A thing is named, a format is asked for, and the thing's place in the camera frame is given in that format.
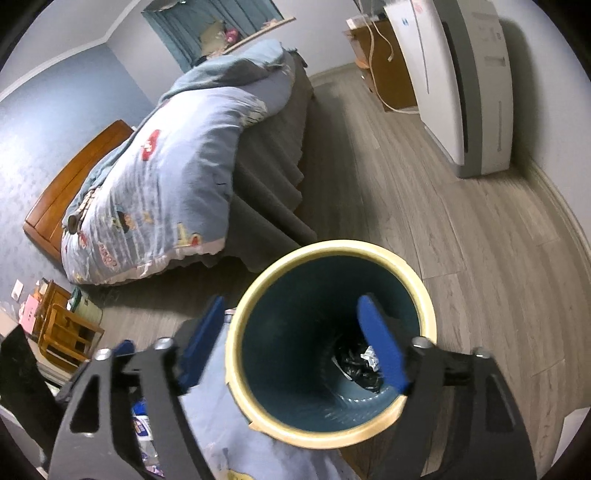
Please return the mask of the brown wooden side cabinet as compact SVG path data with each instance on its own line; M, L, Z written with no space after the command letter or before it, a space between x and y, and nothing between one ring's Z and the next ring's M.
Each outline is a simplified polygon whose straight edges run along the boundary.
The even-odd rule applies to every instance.
M345 32L355 63L385 111L414 111L417 100L406 61L388 20Z

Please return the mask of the teal window curtain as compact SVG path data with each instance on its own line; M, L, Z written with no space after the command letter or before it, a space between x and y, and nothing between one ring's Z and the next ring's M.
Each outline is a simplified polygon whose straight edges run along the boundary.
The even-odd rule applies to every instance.
M272 1L153 1L142 11L182 71L283 16Z

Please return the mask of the teal yellow-rimmed trash bin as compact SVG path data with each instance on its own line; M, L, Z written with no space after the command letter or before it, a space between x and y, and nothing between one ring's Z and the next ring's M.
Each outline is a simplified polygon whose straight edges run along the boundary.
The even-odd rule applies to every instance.
M375 295L411 336L437 339L431 297L399 255L372 243L331 240L287 254L263 271L235 309L225 340L225 383L249 428L295 447L329 450L390 428L405 405L396 388L370 392L335 356L368 346L356 305Z

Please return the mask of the black crumpled trash in bin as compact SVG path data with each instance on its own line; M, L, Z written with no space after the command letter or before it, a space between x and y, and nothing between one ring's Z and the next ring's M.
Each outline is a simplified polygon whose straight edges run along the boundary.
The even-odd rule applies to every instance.
M335 347L332 361L349 381L372 393L380 393L384 378L374 349L367 343Z

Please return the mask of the blue cartoon duvet on bed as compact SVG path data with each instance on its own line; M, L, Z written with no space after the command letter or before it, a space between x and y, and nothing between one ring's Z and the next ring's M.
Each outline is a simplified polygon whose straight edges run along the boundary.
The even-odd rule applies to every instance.
M66 208L61 262L68 280L119 284L221 252L239 137L279 113L293 87L294 59L276 40L180 76L91 169Z

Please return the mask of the blue cartoon cloth foreground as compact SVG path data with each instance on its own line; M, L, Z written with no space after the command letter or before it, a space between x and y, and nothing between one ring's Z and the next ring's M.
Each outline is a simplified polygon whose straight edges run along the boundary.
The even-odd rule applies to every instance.
M224 325L199 383L180 397L198 447L216 479L356 479L337 450L308 450L252 430L224 382Z

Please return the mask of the dark grey bed skirt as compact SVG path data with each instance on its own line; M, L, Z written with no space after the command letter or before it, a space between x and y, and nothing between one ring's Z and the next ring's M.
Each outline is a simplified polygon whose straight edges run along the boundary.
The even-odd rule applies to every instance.
M317 240L315 231L296 214L303 200L300 163L312 87L304 59L295 52L291 58L294 86L287 105L240 136L228 238L221 252L199 259L208 267L230 257L242 261L247 270L260 272Z

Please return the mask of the wooden bed headboard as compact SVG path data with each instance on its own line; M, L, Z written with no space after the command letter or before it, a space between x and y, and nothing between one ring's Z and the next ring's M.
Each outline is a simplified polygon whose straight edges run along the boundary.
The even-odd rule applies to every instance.
M61 222L66 208L90 170L131 133L123 120L106 127L58 173L25 217L24 233L56 265L61 265Z

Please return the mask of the white grey air purifier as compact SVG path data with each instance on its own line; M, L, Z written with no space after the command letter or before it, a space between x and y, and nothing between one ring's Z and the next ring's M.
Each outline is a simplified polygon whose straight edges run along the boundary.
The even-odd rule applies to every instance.
M509 54L491 1L390 1L420 119L455 175L510 166L514 102Z

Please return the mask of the green white small bin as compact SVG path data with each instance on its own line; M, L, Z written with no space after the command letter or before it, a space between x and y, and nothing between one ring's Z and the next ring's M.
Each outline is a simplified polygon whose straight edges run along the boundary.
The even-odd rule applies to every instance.
M66 309L84 320L99 325L102 320L102 309L79 287L75 287L66 303Z

